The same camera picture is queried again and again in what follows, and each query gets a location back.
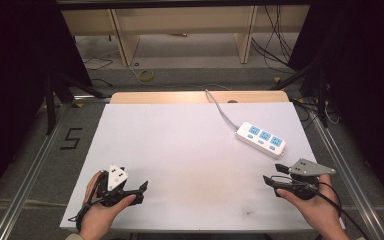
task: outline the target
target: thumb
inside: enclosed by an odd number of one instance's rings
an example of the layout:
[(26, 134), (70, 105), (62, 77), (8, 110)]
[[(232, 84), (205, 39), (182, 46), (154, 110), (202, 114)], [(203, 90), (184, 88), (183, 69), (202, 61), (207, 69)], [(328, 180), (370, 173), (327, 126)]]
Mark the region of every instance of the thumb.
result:
[(298, 207), (298, 205), (300, 205), (301, 203), (301, 199), (297, 196), (295, 196), (295, 194), (287, 191), (287, 190), (284, 190), (284, 189), (276, 189), (276, 192), (283, 198), (285, 199), (286, 201), (292, 203), (295, 207)]
[(118, 202), (116, 205), (112, 206), (111, 209), (115, 211), (116, 214), (123, 211), (126, 207), (128, 207), (136, 198), (135, 194), (129, 195), (123, 199), (121, 199), (120, 202)]

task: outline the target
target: white board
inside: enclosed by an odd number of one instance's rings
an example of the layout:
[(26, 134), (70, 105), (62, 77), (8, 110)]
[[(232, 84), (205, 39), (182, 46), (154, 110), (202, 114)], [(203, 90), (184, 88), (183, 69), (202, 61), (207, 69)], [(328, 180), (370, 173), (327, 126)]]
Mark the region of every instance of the white board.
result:
[(215, 104), (109, 104), (61, 222), (81, 208), (91, 177), (125, 167), (125, 190), (149, 181), (144, 202), (128, 207), (112, 228), (136, 232), (270, 232), (308, 230), (299, 211), (264, 183), (282, 175), (275, 163), (315, 161), (291, 103), (220, 104), (236, 124), (247, 121), (286, 140), (274, 160), (236, 139)]

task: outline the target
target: gray carpet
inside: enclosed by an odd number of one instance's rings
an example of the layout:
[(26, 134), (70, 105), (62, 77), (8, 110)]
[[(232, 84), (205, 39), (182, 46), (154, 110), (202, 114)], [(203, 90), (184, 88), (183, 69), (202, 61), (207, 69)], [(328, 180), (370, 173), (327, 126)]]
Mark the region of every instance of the gray carpet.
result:
[[(135, 79), (130, 69), (97, 70), (89, 71), (89, 74), (92, 79), (99, 78), (113, 85), (110, 87), (102, 80), (93, 81), (95, 89), (106, 94), (113, 94), (119, 91), (201, 91), (205, 88), (224, 90), (215, 85), (206, 87), (144, 86)], [(284, 79), (288, 76), (288, 74), (269, 69), (158, 69), (154, 71), (154, 74), (155, 78), (147, 82), (148, 84), (165, 86), (178, 84), (219, 84), (232, 90), (267, 90), (274, 86), (273, 79), (275, 77)], [(285, 90), (290, 97), (297, 97), (299, 96), (299, 86), (300, 84), (296, 83), (288, 86)], [(72, 88), (72, 91), (75, 95), (85, 94), (77, 88)], [(67, 230), (59, 228), (59, 222), (80, 174), (105, 106), (103, 102), (85, 101), (83, 103), (80, 108), (73, 107), (70, 109), (9, 239), (64, 239), (69, 234)], [(304, 120), (307, 117), (307, 113), (299, 107), (296, 109), (300, 119)], [(330, 154), (316, 130), (314, 122), (311, 122), (311, 120), (303, 121), (302, 125), (306, 127), (305, 133), (314, 155), (319, 163), (334, 167)], [(70, 135), (78, 137), (80, 141), (75, 149), (61, 149), (62, 147), (74, 145), (73, 142), (64, 141), (70, 128), (81, 128), (81, 130), (72, 131)], [(332, 133), (353, 174), (359, 180), (359, 184), (370, 199), (384, 225), (384, 188), (373, 171), (364, 164), (364, 158), (356, 147), (356, 143), (353, 141), (346, 126), (341, 122), (336, 125), (329, 124), (329, 131)], [(46, 110), (42, 108), (39, 110), (38, 116), (16, 160), (8, 167), (0, 181), (0, 219), (10, 199), (15, 196), (20, 187), (36, 153), (39, 151), (45, 138), (45, 133)], [(332, 180), (335, 189), (340, 195), (344, 209), (368, 233), (341, 176), (335, 175)], [(347, 233), (353, 239), (360, 237), (361, 234), (351, 222), (346, 222)], [(116, 236), (127, 238), (128, 235), (128, 233), (111, 233), (107, 236), (107, 239)], [(270, 233), (270, 236), (279, 240), (312, 240), (315, 239), (317, 233)]]

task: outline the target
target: hand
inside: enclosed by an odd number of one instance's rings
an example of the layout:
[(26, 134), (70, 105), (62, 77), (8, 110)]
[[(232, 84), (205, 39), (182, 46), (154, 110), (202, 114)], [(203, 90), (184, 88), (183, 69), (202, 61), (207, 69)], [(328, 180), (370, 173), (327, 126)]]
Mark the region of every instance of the hand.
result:
[[(101, 172), (97, 172), (87, 185), (83, 204), (87, 202), (99, 175)], [(98, 240), (104, 237), (110, 230), (117, 214), (129, 206), (135, 198), (136, 195), (127, 196), (112, 207), (104, 207), (100, 203), (93, 204), (83, 218), (80, 236), (84, 240)]]
[[(321, 175), (319, 181), (332, 186), (329, 175)], [(276, 191), (282, 198), (298, 208), (308, 224), (325, 239), (349, 239), (341, 227), (336, 208), (320, 196), (302, 200), (287, 190), (278, 189)], [(319, 192), (336, 202), (336, 195), (328, 186), (320, 184)]]

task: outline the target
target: power strip socket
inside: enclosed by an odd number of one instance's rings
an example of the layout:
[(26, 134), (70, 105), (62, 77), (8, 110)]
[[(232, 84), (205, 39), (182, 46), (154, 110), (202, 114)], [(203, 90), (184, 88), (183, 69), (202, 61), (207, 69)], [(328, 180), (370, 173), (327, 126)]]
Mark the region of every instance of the power strip socket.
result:
[(278, 159), (285, 152), (285, 140), (251, 123), (242, 123), (235, 135), (237, 139), (274, 159)]

